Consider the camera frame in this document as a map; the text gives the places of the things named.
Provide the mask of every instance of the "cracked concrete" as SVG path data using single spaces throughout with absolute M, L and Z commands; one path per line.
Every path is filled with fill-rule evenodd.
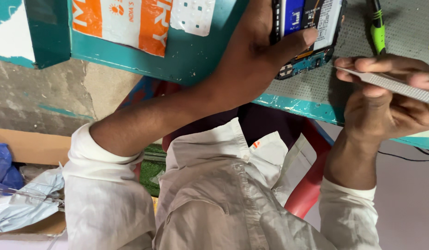
M 76 59 L 42 70 L 0 61 L 0 128 L 70 136 L 111 114 L 140 77 Z

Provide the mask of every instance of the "black cable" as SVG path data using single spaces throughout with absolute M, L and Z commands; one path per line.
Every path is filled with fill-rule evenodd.
M 407 158 L 404 158 L 404 157 L 401 157 L 401 156 L 397 156 L 397 155 L 390 154 L 390 153 L 384 153 L 384 152 L 381 152 L 381 151 L 378 151 L 378 153 L 382 153 L 382 154 L 385 154 L 385 155 L 390 155 L 390 156 L 398 157 L 398 158 L 401 158 L 403 160 L 410 161 L 410 162 L 429 162 L 429 160 L 412 160 L 412 159 L 407 159 Z
M 429 152 L 426 152 L 426 151 L 424 151 L 424 150 L 422 150 L 422 149 L 420 149 L 420 148 L 418 148 L 418 147 L 414 147 L 414 148 L 416 148 L 418 151 L 420 151 L 420 152 L 422 152 L 423 154 L 425 154 L 425 155 L 429 155 Z

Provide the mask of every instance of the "shirt sleeve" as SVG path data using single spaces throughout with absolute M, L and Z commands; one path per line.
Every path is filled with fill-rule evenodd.
M 353 190 L 323 178 L 319 201 L 321 234 L 338 250 L 381 249 L 375 227 L 375 189 Z
M 153 202 L 133 172 L 143 152 L 114 155 L 95 143 L 90 126 L 73 134 L 63 169 L 69 249 L 150 249 Z

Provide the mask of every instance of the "man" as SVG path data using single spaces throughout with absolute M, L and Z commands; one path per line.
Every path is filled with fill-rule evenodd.
M 306 29 L 270 46 L 271 20 L 270 0 L 250 0 L 207 79 L 124 108 L 73 134 L 63 171 L 70 249 L 380 248 L 372 202 L 377 150 L 383 140 L 429 130 L 429 105 L 372 85 L 350 97 L 345 128 L 324 171 L 321 233 L 284 210 L 272 194 L 291 146 L 279 129 L 257 138 L 261 146 L 256 149 L 249 148 L 246 124 L 237 117 L 196 134 L 182 132 L 258 97 L 281 66 L 317 38 L 315 29 Z M 387 55 L 340 58 L 335 64 L 387 72 L 429 90 L 429 65 L 419 60 Z M 337 76 L 359 81 L 345 72 Z M 299 134 L 293 130 L 295 139 Z M 168 149 L 155 218 L 134 164 L 147 145 L 176 131 L 181 136 Z

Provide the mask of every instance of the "perforated mat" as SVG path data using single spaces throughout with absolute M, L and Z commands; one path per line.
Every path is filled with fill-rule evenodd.
M 387 51 L 429 64 L 429 0 L 380 0 L 380 3 Z M 370 26 L 365 24 L 371 17 L 366 0 L 347 0 L 344 13 L 334 56 L 373 56 Z M 266 94 L 344 107 L 353 85 L 338 80 L 334 73 L 334 68 L 323 66 L 287 80 L 273 80 Z

